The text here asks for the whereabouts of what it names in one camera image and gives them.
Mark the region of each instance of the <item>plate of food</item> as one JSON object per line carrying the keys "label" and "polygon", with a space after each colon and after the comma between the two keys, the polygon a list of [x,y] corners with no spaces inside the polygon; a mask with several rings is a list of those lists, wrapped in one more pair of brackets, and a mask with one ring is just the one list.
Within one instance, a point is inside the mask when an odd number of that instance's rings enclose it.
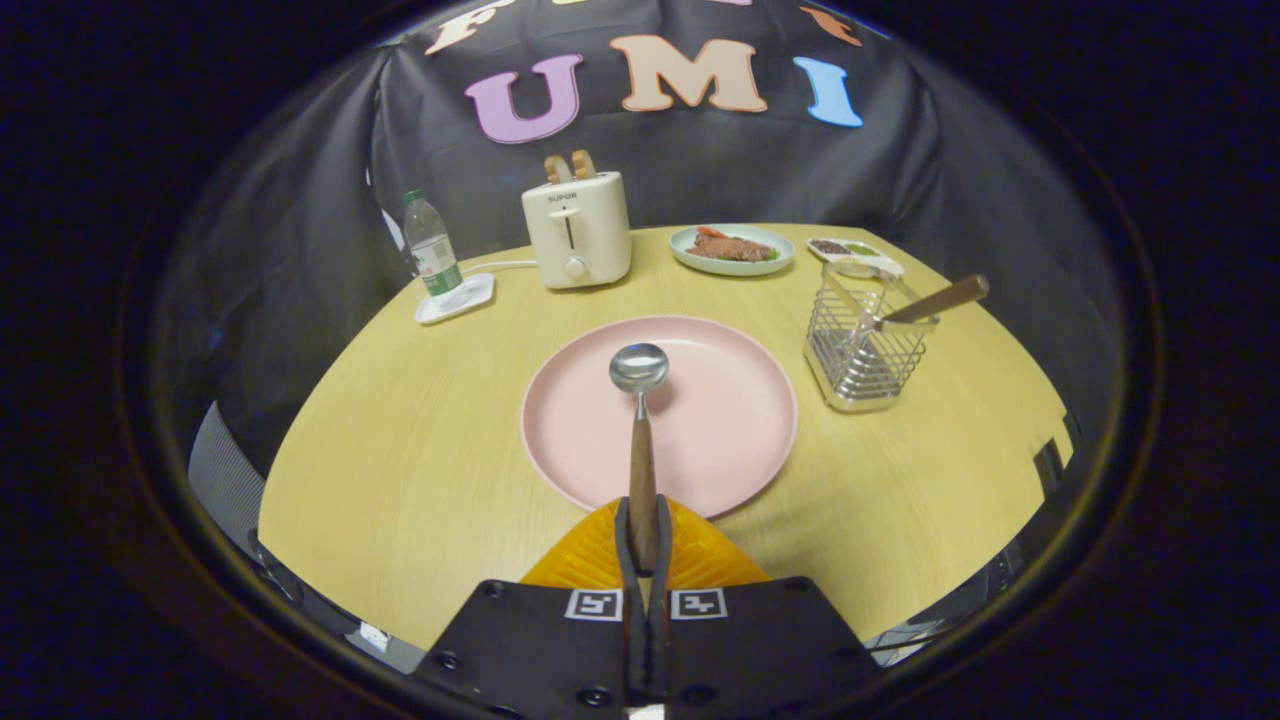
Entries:
{"label": "plate of food", "polygon": [[897,260],[859,240],[810,237],[805,243],[814,255],[828,263],[838,263],[841,273],[854,277],[873,275],[873,268],[893,277],[902,277],[906,269]]}
{"label": "plate of food", "polygon": [[719,275],[767,275],[791,264],[795,247],[776,232],[754,225],[696,225],[671,236],[676,260]]}

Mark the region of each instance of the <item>meat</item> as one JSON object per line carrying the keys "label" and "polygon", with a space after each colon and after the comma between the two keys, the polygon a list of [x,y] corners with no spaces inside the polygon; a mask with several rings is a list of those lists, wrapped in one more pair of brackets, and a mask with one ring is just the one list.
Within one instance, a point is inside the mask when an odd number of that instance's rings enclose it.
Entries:
{"label": "meat", "polygon": [[768,260],[773,255],[773,249],[768,245],[760,245],[759,242],[751,242],[740,237],[728,237],[712,228],[698,228],[698,238],[694,240],[694,246],[689,249],[689,254],[716,258],[718,260],[759,263],[760,260]]}

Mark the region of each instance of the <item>purple letter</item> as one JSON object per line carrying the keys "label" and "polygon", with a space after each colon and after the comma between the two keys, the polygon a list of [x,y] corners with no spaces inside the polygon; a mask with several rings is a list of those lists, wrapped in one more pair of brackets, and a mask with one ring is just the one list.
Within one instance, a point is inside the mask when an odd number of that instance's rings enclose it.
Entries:
{"label": "purple letter", "polygon": [[466,95],[476,102],[480,129],[489,140],[508,145],[548,137],[564,129],[577,117],[573,67],[581,61],[581,55],[557,55],[532,67],[535,73],[547,78],[547,92],[552,96],[552,106],[541,117],[532,119],[517,117],[512,106],[511,83],[516,82],[517,73],[499,73],[468,87]]}

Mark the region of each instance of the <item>spoon head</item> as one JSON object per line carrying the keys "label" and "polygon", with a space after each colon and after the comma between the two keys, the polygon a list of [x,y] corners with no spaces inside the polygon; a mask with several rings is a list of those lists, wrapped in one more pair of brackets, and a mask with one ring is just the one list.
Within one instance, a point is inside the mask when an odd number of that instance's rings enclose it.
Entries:
{"label": "spoon head", "polygon": [[609,379],[622,392],[653,392],[667,379],[667,354],[657,345],[628,345],[609,360]]}

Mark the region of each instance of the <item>toaster knob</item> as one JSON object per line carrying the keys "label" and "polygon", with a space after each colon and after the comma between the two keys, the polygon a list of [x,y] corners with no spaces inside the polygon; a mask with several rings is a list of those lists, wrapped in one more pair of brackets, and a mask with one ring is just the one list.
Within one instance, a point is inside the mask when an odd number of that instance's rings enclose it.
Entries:
{"label": "toaster knob", "polygon": [[586,277],[586,263],[581,258],[570,258],[564,261],[564,274],[575,281]]}

